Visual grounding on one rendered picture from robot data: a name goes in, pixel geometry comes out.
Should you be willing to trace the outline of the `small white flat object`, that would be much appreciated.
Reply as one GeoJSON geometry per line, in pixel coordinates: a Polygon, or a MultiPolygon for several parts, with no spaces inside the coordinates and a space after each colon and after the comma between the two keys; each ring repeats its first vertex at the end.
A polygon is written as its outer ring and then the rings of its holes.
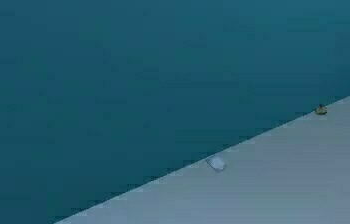
{"type": "Polygon", "coordinates": [[[226,168],[226,163],[220,157],[210,157],[206,159],[206,163],[215,171],[221,172],[226,168]]]}

